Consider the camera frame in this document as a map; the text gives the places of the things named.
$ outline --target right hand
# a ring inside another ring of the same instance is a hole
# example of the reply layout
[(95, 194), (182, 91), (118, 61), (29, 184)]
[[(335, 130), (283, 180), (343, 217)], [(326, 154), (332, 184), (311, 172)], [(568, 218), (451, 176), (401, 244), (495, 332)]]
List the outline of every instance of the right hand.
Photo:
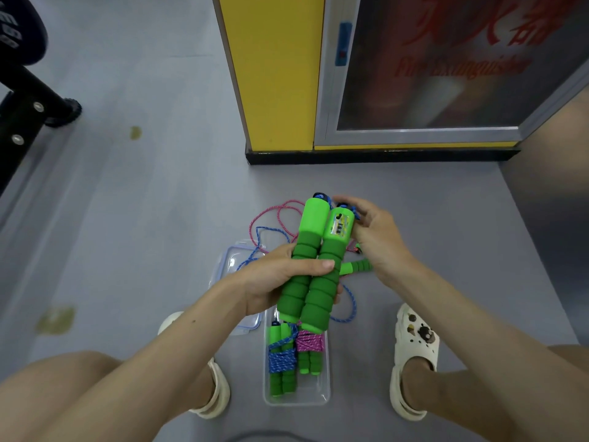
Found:
[(360, 220), (354, 223), (352, 237), (374, 267), (382, 283), (395, 288), (395, 279), (404, 267), (418, 264), (403, 242), (393, 216), (367, 200), (349, 196), (334, 196), (338, 203), (355, 206)]

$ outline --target metal frame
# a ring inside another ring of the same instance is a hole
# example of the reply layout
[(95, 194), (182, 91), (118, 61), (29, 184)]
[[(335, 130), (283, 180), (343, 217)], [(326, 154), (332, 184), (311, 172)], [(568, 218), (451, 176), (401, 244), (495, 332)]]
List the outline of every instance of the metal frame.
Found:
[(315, 145), (522, 141), (589, 83), (587, 60), (519, 126), (338, 131), (348, 65), (336, 67), (334, 64), (337, 34), (340, 22), (352, 22), (350, 57), (359, 6), (360, 0), (325, 0)]

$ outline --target plastic container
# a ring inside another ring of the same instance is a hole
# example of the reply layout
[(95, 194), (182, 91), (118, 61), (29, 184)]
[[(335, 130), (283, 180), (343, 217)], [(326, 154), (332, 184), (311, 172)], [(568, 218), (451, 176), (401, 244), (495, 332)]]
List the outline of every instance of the plastic container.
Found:
[(264, 378), (262, 395), (269, 406), (319, 406), (325, 405), (331, 398), (331, 379), (329, 375), (329, 343), (328, 333), (324, 332), (325, 350), (323, 351), (323, 370), (319, 375), (300, 374), (297, 372), (297, 390), (292, 394), (279, 397), (270, 395), (270, 366), (268, 360), (268, 328), (274, 320), (276, 306), (269, 308), (264, 314)]
[[(241, 262), (247, 260), (252, 251), (254, 251), (253, 246), (242, 243), (237, 243), (227, 248), (227, 251), (225, 251), (218, 259), (217, 267), (213, 271), (213, 277), (209, 282), (209, 288), (216, 282), (220, 281), (224, 276), (237, 271), (237, 267), (239, 267)], [(237, 327), (233, 329), (230, 335), (248, 334), (251, 330), (257, 329), (260, 325), (260, 321), (261, 313), (246, 316), (239, 322)]]

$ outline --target jump rope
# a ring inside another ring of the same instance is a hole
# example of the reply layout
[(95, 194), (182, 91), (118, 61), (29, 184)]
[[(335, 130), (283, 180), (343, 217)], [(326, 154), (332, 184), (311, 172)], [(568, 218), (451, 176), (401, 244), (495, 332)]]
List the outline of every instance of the jump rope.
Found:
[[(303, 212), (301, 211), (301, 209), (299, 209), (296, 206), (292, 206), (291, 203), (296, 203), (296, 204), (299, 204), (303, 207), (305, 206), (305, 203), (303, 203), (302, 201), (291, 199), (291, 200), (285, 201), (282, 204), (270, 206), (269, 208), (264, 209), (261, 213), (259, 213), (258, 215), (256, 215), (254, 217), (254, 219), (250, 222), (250, 225), (248, 228), (250, 240), (254, 244), (254, 250), (251, 252), (251, 254), (249, 255), (249, 257), (246, 260), (244, 260), (243, 262), (241, 262), (239, 264), (239, 266), (237, 267), (237, 270), (240, 270), (242, 267), (247, 266), (249, 263), (253, 262), (254, 260), (260, 259), (260, 258), (255, 257), (255, 255), (258, 252), (264, 253), (264, 254), (268, 252), (261, 245), (260, 230), (275, 231), (275, 232), (281, 233), (286, 238), (287, 243), (292, 243), (297, 239), (298, 233), (293, 234), (291, 231), (289, 231), (288, 228), (286, 227), (286, 225), (284, 225), (284, 223), (282, 222), (282, 220), (280, 218), (280, 212), (283, 209), (293, 209), (293, 210), (297, 211), (301, 216), (303, 215)], [(330, 210), (333, 209), (332, 200), (329, 196), (328, 196), (328, 203), (329, 203)], [(280, 224), (280, 226), (282, 227), (282, 229), (271, 228), (268, 226), (256, 226), (254, 229), (256, 232), (256, 240), (254, 240), (253, 235), (252, 235), (252, 228), (254, 228), (254, 223), (262, 215), (265, 215), (266, 213), (269, 213), (270, 211), (274, 211), (274, 210), (276, 211), (276, 219), (277, 219), (278, 223)], [(354, 207), (352, 207), (352, 212), (354, 213), (354, 216), (357, 219), (360, 218)], [(350, 244), (346, 248), (346, 251), (354, 252), (354, 250), (352, 249), (352, 248), (354, 248), (354, 245), (355, 245), (354, 242), (350, 242)], [(350, 316), (347, 317), (346, 319), (336, 318), (335, 316), (330, 316), (329, 318), (334, 320), (335, 322), (341, 322), (341, 323), (346, 324), (348, 322), (351, 322), (354, 318), (356, 318), (357, 305), (356, 305), (356, 298), (354, 297), (354, 294), (352, 293), (352, 291), (344, 284), (342, 284), (342, 287), (344, 290), (346, 290), (348, 292), (348, 295), (350, 296), (350, 299), (352, 301), (352, 312), (350, 313)], [(295, 356), (295, 348), (287, 349), (285, 351), (276, 352), (276, 353), (272, 352), (273, 349), (277, 349), (277, 348), (279, 348), (283, 345), (286, 345), (292, 341), (295, 341), (296, 351), (298, 351), (298, 352), (305, 352), (305, 351), (323, 352), (323, 350), (325, 349), (325, 342), (323, 339), (323, 334), (317, 335), (317, 334), (313, 334), (313, 332), (309, 332), (309, 331), (306, 331), (303, 329), (299, 330), (295, 324), (289, 324), (289, 326), (291, 327), (291, 335), (289, 337), (283, 338), (280, 341), (277, 341), (277, 342), (270, 344), (268, 346), (270, 373), (271, 374), (274, 374), (277, 372), (285, 372), (285, 371), (293, 370), (296, 368), (296, 362), (297, 362), (296, 356)]]

